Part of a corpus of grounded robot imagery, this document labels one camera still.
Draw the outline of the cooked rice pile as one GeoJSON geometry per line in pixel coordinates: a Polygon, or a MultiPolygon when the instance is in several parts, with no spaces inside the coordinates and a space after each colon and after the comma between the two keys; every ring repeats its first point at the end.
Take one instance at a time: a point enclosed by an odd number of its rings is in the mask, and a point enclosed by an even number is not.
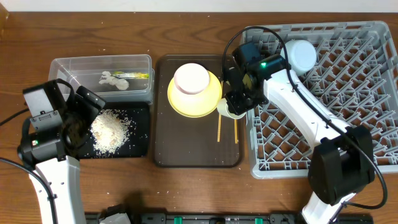
{"type": "Polygon", "coordinates": [[[115,153],[129,140],[134,122],[121,110],[103,110],[91,124],[93,148],[97,156],[115,153]]]}

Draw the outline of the small white green cup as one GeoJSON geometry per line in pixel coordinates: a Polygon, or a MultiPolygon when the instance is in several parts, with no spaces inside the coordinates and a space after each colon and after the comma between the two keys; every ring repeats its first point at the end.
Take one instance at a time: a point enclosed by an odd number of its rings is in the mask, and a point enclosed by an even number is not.
{"type": "Polygon", "coordinates": [[[225,98],[220,99],[220,101],[218,102],[217,111],[220,115],[231,119],[241,119],[246,115],[246,113],[243,113],[241,115],[231,113],[228,109],[228,104],[225,98]]]}

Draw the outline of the light blue bowl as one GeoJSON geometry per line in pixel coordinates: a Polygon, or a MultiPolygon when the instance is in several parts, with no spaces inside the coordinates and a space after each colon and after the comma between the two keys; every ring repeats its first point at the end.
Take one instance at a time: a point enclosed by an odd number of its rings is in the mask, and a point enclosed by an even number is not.
{"type": "Polygon", "coordinates": [[[309,72],[317,61],[314,46],[306,40],[290,40],[285,44],[292,70],[297,76],[309,72]]]}

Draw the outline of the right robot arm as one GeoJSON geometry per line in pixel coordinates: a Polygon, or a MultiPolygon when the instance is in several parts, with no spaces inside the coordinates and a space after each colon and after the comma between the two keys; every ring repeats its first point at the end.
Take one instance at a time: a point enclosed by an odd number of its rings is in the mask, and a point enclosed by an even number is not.
{"type": "Polygon", "coordinates": [[[313,151],[308,169],[313,193],[301,212],[304,222],[335,221],[343,206],[375,179],[370,131],[352,128],[304,87],[299,76],[317,61],[310,42],[291,40],[268,57],[248,42],[233,51],[233,59],[224,78],[232,87],[226,94],[228,112],[238,116],[271,102],[293,122],[313,151]]]}

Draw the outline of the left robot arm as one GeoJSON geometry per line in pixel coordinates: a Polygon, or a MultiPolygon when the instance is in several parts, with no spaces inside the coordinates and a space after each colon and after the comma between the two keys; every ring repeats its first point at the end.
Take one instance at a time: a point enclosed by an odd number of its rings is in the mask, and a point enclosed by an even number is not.
{"type": "Polygon", "coordinates": [[[79,86],[65,98],[57,81],[23,91],[31,113],[18,154],[30,179],[43,223],[86,223],[80,191],[80,149],[105,101],[79,86]]]}

